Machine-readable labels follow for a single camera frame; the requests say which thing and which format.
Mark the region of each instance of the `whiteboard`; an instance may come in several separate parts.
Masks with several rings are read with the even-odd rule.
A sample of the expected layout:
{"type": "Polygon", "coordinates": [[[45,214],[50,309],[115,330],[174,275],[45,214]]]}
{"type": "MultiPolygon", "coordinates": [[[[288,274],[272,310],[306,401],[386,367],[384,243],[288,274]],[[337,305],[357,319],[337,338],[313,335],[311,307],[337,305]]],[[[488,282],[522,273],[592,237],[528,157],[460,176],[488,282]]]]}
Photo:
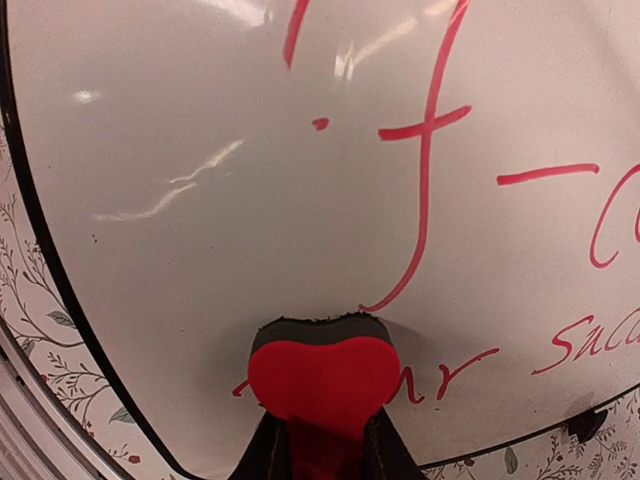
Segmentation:
{"type": "Polygon", "coordinates": [[[383,319],[419,464],[638,383],[639,19],[631,0],[10,1],[38,197],[147,433],[228,475],[262,415],[253,336],[282,315],[383,319]]]}

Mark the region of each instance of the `vine illustration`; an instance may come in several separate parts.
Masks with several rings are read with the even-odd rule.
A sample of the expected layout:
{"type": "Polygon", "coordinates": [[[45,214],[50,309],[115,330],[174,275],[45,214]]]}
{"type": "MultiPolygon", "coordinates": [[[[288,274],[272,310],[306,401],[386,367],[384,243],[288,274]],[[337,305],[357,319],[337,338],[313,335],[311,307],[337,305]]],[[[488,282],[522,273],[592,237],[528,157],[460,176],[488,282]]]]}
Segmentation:
{"type": "Polygon", "coordinates": [[[577,465],[563,463],[564,456],[559,449],[558,435],[551,435],[551,453],[544,467],[538,467],[536,480],[576,480],[582,473],[577,465]]]}
{"type": "Polygon", "coordinates": [[[607,445],[606,442],[615,433],[615,431],[615,425],[610,425],[600,430],[594,437],[595,441],[600,445],[600,453],[602,454],[606,451],[608,461],[616,460],[618,458],[618,454],[624,452],[628,446],[627,442],[623,440],[618,440],[607,445]]]}
{"type": "Polygon", "coordinates": [[[474,463],[475,462],[472,459],[468,458],[462,462],[455,462],[449,465],[430,468],[429,470],[426,470],[424,474],[427,480],[447,480],[445,477],[445,471],[447,468],[450,468],[455,471],[456,479],[464,478],[462,475],[466,474],[469,480],[477,480],[471,471],[471,467],[474,463]]]}
{"type": "Polygon", "coordinates": [[[67,410],[79,416],[82,428],[91,435],[93,432],[87,420],[89,407],[100,393],[111,389],[111,386],[104,375],[92,372],[83,363],[77,369],[71,369],[59,354],[49,352],[47,358],[57,371],[47,375],[49,386],[67,410]]]}
{"type": "Polygon", "coordinates": [[[139,455],[131,455],[129,453],[129,446],[126,443],[124,445],[122,445],[122,447],[120,447],[120,448],[108,449],[107,450],[107,454],[110,457],[115,458],[116,460],[123,460],[125,462],[129,462],[129,463],[132,463],[134,465],[140,463],[140,456],[139,455]]]}
{"type": "Polygon", "coordinates": [[[573,455],[575,455],[576,460],[584,456],[585,450],[586,450],[586,445],[584,443],[580,443],[578,441],[577,436],[575,435],[571,436],[571,440],[569,442],[569,453],[572,453],[573,455]]]}
{"type": "Polygon", "coordinates": [[[4,301],[7,299],[5,295],[8,292],[18,307],[19,314],[21,315],[20,321],[29,325],[29,327],[36,332],[25,333],[16,325],[7,322],[7,326],[11,329],[16,341],[20,343],[27,355],[32,352],[35,344],[40,342],[50,343],[61,348],[73,348],[83,345],[84,342],[82,340],[76,342],[56,340],[46,333],[40,325],[38,325],[38,322],[33,320],[33,317],[29,313],[21,292],[21,283],[23,282],[28,282],[44,290],[60,307],[59,311],[55,310],[50,312],[47,315],[48,317],[58,325],[75,329],[75,325],[69,317],[67,309],[59,296],[51,288],[46,274],[46,262],[42,251],[37,245],[32,246],[26,240],[24,242],[20,241],[15,220],[16,201],[15,194],[12,194],[9,196],[8,202],[0,202],[0,218],[2,218],[3,222],[10,224],[16,242],[15,247],[18,250],[18,256],[22,262],[21,266],[17,265],[14,247],[9,244],[4,236],[0,235],[0,312],[6,318],[6,305],[4,301]]]}
{"type": "Polygon", "coordinates": [[[636,415],[638,420],[640,420],[640,391],[638,391],[638,389],[633,391],[633,394],[631,394],[631,397],[625,405],[625,408],[629,412],[629,416],[627,417],[626,421],[627,425],[631,423],[631,418],[634,416],[634,414],[636,415]]]}
{"type": "Polygon", "coordinates": [[[11,159],[9,158],[8,154],[9,154],[9,145],[7,144],[7,137],[5,136],[5,132],[4,132],[4,125],[0,125],[0,161],[8,165],[7,173],[4,176],[3,183],[7,183],[7,180],[9,180],[9,176],[11,175],[11,172],[13,172],[13,163],[11,162],[11,159]]]}
{"type": "Polygon", "coordinates": [[[631,455],[622,457],[622,461],[616,465],[614,471],[620,475],[620,480],[631,480],[635,474],[638,464],[631,461],[631,455]]]}

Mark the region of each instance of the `red dot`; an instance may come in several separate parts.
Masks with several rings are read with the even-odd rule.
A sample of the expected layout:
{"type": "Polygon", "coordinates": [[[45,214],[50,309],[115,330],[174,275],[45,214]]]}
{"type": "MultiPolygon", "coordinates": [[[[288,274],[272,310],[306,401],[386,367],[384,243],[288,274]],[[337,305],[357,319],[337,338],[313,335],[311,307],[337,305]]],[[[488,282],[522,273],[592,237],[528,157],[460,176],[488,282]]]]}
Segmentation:
{"type": "Polygon", "coordinates": [[[316,118],[315,120],[311,120],[311,124],[317,131],[321,132],[329,126],[329,119],[326,117],[316,118]]]}

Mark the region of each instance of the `black border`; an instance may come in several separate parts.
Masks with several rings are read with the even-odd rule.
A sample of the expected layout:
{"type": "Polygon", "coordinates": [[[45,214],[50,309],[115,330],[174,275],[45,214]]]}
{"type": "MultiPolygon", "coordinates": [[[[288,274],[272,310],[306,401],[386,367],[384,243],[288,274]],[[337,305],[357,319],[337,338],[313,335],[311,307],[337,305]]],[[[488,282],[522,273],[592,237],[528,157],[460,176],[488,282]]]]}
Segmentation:
{"type": "MultiPolygon", "coordinates": [[[[47,262],[47,266],[53,278],[53,281],[60,292],[63,303],[67,307],[71,318],[73,318],[78,332],[84,340],[89,352],[93,355],[98,367],[104,373],[105,378],[113,388],[113,391],[118,396],[124,407],[128,410],[131,416],[134,418],[142,432],[149,439],[151,444],[156,448],[160,456],[167,462],[167,464],[173,468],[175,473],[182,475],[185,478],[191,480],[206,480],[201,477],[197,477],[187,472],[178,461],[173,457],[169,449],[162,442],[158,434],[155,432],[151,424],[147,421],[143,413],[140,411],[135,401],[129,395],[129,392],[125,388],[122,380],[116,373],[115,369],[109,362],[107,355],[100,346],[100,342],[96,338],[87,317],[85,316],[80,303],[73,291],[71,282],[67,277],[67,274],[62,266],[62,261],[53,243],[51,232],[44,217],[42,206],[38,198],[38,193],[33,181],[31,169],[29,167],[29,161],[27,157],[27,151],[22,137],[22,130],[20,128],[20,121],[18,118],[18,109],[15,100],[15,93],[13,88],[13,77],[11,75],[11,58],[9,55],[9,29],[7,19],[7,0],[0,0],[0,110],[2,111],[2,119],[4,122],[5,135],[13,162],[13,168],[15,169],[18,186],[22,195],[22,200],[25,204],[31,226],[38,241],[38,245],[42,249],[42,253],[47,262]]],[[[612,402],[615,402],[619,398],[628,395],[634,390],[640,388],[640,383],[628,388],[624,392],[616,395],[615,397],[606,400],[595,407],[593,410],[600,410],[612,402]]],[[[552,430],[556,430],[567,423],[568,419],[562,420],[558,423],[550,425],[548,427],[536,430],[528,435],[523,435],[514,440],[510,440],[504,443],[500,443],[493,447],[484,448],[475,452],[460,455],[457,457],[449,458],[447,460],[441,460],[433,463],[426,463],[420,465],[422,470],[441,467],[443,465],[452,464],[465,460],[467,458],[475,458],[481,455],[486,455],[497,450],[502,450],[512,445],[525,442],[534,437],[543,435],[552,430]]]]}

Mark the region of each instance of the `red marker writing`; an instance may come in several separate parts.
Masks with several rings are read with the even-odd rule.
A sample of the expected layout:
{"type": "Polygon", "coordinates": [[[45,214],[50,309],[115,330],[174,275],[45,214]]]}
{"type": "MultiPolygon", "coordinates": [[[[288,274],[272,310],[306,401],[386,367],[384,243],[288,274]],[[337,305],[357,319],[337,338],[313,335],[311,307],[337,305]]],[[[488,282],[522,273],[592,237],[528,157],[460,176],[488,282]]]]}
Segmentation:
{"type": "Polygon", "coordinates": [[[402,388],[403,383],[407,384],[407,397],[409,398],[409,402],[411,402],[411,404],[420,405],[422,402],[424,402],[424,395],[416,397],[416,387],[411,367],[404,367],[402,369],[402,374],[400,375],[400,380],[398,380],[398,385],[396,386],[396,389],[393,391],[393,394],[391,395],[391,398],[387,403],[391,403],[396,398],[396,396],[400,392],[400,389],[402,388]]]}
{"type": "Polygon", "coordinates": [[[491,350],[487,350],[486,352],[483,352],[480,355],[476,355],[471,360],[463,363],[461,366],[456,368],[453,372],[451,372],[449,370],[449,367],[447,367],[446,365],[438,365],[438,368],[442,372],[442,385],[440,385],[440,388],[438,389],[436,400],[442,400],[444,398],[444,395],[447,393],[447,387],[449,386],[449,383],[451,383],[451,380],[453,380],[458,375],[460,375],[465,369],[469,368],[474,363],[479,362],[483,358],[488,357],[490,355],[495,355],[497,353],[500,353],[499,348],[492,348],[491,350]]]}
{"type": "Polygon", "coordinates": [[[298,35],[300,34],[302,21],[304,20],[305,13],[307,13],[307,7],[310,1],[311,0],[297,0],[293,14],[291,15],[291,20],[289,20],[287,38],[284,41],[284,48],[282,50],[284,61],[287,63],[288,68],[291,68],[291,64],[293,63],[293,54],[296,51],[298,35]]]}
{"type": "MultiPolygon", "coordinates": [[[[640,172],[640,164],[632,167],[631,170],[629,170],[624,175],[624,177],[622,177],[622,179],[618,182],[616,187],[613,189],[613,192],[611,192],[611,195],[609,195],[609,198],[607,199],[607,202],[605,203],[604,208],[602,209],[602,213],[600,213],[600,218],[598,218],[598,222],[596,223],[596,229],[593,232],[593,236],[591,237],[591,248],[589,250],[589,259],[591,260],[591,264],[596,268],[608,267],[616,259],[616,257],[618,256],[618,253],[620,253],[618,250],[616,250],[607,260],[598,260],[598,258],[596,257],[596,245],[598,244],[598,237],[600,236],[600,231],[602,230],[602,224],[607,218],[607,214],[609,213],[609,209],[611,208],[613,201],[618,196],[618,193],[620,193],[620,190],[622,189],[622,187],[624,187],[625,184],[629,180],[631,180],[638,172],[640,172]]],[[[638,210],[638,213],[636,215],[635,236],[636,236],[636,240],[640,243],[640,210],[638,210]]]]}
{"type": "MultiPolygon", "coordinates": [[[[420,218],[418,221],[418,241],[416,243],[413,256],[411,257],[411,261],[409,262],[409,266],[404,272],[404,275],[402,275],[402,278],[400,278],[400,281],[398,281],[396,286],[393,287],[393,289],[378,303],[370,306],[360,305],[359,308],[361,311],[376,312],[389,305],[389,303],[400,295],[416,274],[416,271],[420,266],[420,262],[422,261],[424,251],[427,247],[427,231],[429,226],[429,164],[431,160],[431,140],[433,132],[438,126],[436,119],[438,95],[440,94],[440,88],[442,87],[444,70],[447,66],[447,60],[449,59],[453,42],[456,39],[456,35],[458,34],[458,30],[460,29],[460,25],[462,24],[462,20],[470,2],[471,0],[459,0],[453,14],[451,15],[449,27],[444,35],[433,70],[429,94],[427,95],[427,106],[424,112],[424,121],[417,126],[405,127],[401,130],[401,136],[404,136],[404,138],[410,138],[413,134],[420,135],[420,218]]],[[[471,107],[463,107],[455,110],[448,114],[450,121],[444,122],[441,120],[441,122],[450,124],[454,121],[460,120],[469,113],[470,109],[471,107]]],[[[383,138],[383,135],[388,137],[389,132],[389,130],[384,131],[384,133],[383,131],[379,132],[380,137],[383,138]]]]}
{"type": "Polygon", "coordinates": [[[561,167],[539,168],[537,170],[529,170],[528,172],[516,173],[513,175],[498,175],[497,182],[499,186],[515,185],[516,183],[529,182],[546,177],[557,177],[559,175],[568,175],[572,173],[598,173],[600,167],[595,163],[579,163],[576,165],[563,165],[561,167]]]}
{"type": "Polygon", "coordinates": [[[582,342],[582,346],[578,352],[573,355],[571,362],[580,360],[580,358],[587,353],[588,357],[594,357],[601,353],[606,354],[612,352],[620,346],[625,347],[640,344],[640,332],[638,332],[638,327],[640,326],[640,308],[636,308],[624,317],[616,327],[611,330],[608,336],[606,336],[606,334],[609,332],[609,328],[606,325],[597,324],[580,339],[580,334],[583,333],[585,328],[590,328],[594,321],[594,315],[587,315],[577,322],[560,329],[551,339],[551,344],[563,351],[562,357],[544,368],[534,370],[531,372],[531,375],[540,375],[549,372],[568,361],[573,355],[574,348],[580,345],[578,342],[582,342]]]}

